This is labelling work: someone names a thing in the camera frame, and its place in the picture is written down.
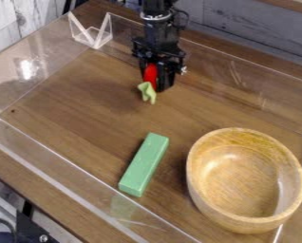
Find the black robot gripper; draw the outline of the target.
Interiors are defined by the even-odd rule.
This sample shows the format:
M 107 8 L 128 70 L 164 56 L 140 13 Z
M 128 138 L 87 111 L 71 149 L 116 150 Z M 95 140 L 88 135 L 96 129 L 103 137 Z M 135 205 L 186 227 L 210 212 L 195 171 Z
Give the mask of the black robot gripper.
M 163 92 L 175 82 L 175 74 L 186 72 L 186 52 L 179 48 L 180 31 L 186 25 L 180 21 L 180 12 L 143 12 L 143 35 L 132 39 L 132 55 L 139 59 L 142 81 L 144 71 L 154 63 L 158 68 L 156 91 Z

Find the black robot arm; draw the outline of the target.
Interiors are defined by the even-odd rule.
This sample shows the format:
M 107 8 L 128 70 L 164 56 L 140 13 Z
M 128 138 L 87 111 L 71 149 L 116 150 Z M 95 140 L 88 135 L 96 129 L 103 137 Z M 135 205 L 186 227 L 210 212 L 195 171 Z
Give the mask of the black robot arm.
M 178 0 L 142 0 L 139 17 L 143 35 L 132 39 L 132 55 L 139 59 L 142 79 L 156 92 L 166 91 L 175 83 L 175 75 L 186 72 L 186 52 L 179 48 L 180 14 L 188 13 L 174 7 Z

